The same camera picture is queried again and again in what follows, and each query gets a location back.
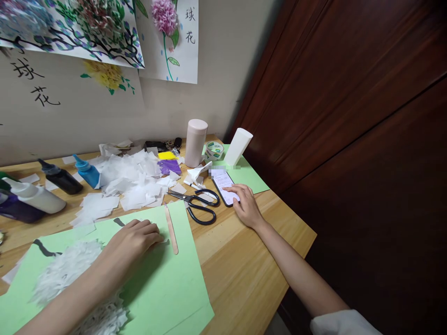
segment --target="wooden cabinet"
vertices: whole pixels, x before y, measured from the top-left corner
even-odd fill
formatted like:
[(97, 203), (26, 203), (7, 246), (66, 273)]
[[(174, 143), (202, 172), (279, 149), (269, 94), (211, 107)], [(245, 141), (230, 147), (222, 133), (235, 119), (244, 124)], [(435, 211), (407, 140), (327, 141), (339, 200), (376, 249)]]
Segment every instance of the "wooden cabinet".
[(383, 333), (436, 333), (447, 274), (442, 1), (284, 0), (237, 127), (318, 237), (308, 261)]

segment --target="purple bottle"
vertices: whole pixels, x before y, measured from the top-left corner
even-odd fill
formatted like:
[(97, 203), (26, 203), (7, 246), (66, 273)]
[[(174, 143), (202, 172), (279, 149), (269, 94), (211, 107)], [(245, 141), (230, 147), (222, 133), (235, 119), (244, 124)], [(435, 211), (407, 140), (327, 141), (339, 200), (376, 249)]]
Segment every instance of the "purple bottle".
[(34, 223), (40, 220), (45, 212), (21, 202), (15, 194), (0, 192), (0, 215), (24, 223)]

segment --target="black bottle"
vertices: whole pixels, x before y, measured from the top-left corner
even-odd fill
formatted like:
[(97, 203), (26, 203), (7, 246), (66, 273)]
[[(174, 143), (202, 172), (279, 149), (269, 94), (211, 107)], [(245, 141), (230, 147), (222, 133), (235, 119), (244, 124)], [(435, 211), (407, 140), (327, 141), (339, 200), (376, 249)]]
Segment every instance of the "black bottle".
[(37, 161), (42, 165), (42, 171), (47, 179), (65, 193), (76, 194), (82, 190), (83, 186), (66, 170), (54, 164), (48, 164), (40, 158)]

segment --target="sleeve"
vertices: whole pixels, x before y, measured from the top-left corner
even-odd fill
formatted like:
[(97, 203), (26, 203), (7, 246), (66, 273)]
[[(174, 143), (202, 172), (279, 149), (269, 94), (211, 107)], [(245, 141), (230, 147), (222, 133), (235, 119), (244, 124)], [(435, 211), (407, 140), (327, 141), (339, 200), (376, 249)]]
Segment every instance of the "sleeve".
[(311, 321), (313, 335), (381, 335), (354, 309), (317, 316)]

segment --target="scissors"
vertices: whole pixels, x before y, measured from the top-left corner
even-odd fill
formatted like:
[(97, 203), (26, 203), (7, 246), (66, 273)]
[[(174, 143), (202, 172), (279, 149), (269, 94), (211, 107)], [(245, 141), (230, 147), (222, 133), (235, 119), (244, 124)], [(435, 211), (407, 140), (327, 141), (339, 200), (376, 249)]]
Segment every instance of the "scissors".
[[(217, 206), (220, 203), (220, 200), (219, 200), (218, 195), (215, 192), (211, 191), (211, 190), (200, 189), (200, 190), (196, 191), (196, 194), (197, 193), (201, 193), (201, 192), (209, 192), (209, 193), (211, 193), (212, 195), (214, 195), (216, 197), (217, 202), (206, 201), (205, 199), (202, 199), (201, 197), (198, 197), (197, 195), (185, 195), (185, 194), (181, 194), (181, 193), (178, 193), (178, 192), (175, 192), (175, 191), (171, 191), (171, 190), (168, 191), (168, 194), (170, 194), (171, 196), (174, 196), (174, 197), (176, 197), (178, 199), (184, 200), (189, 205), (188, 212), (191, 215), (192, 219), (195, 222), (197, 222), (198, 224), (201, 224), (201, 225), (204, 225), (204, 226), (208, 226), (208, 225), (212, 224), (214, 221), (216, 221), (216, 213), (214, 213), (214, 211), (209, 209), (209, 208), (206, 208), (206, 207), (203, 207), (203, 206), (200, 206), (200, 205), (195, 205), (195, 204), (191, 203), (191, 201), (193, 199), (196, 199), (196, 200), (199, 200), (199, 201), (201, 201), (201, 202), (203, 202), (203, 203), (205, 203), (205, 204), (207, 204), (209, 206)], [(199, 210), (202, 210), (202, 211), (205, 211), (205, 212), (208, 212), (208, 213), (211, 213), (211, 214), (213, 214), (213, 218), (211, 220), (209, 220), (209, 221), (200, 221), (192, 213), (191, 207), (197, 208)]]

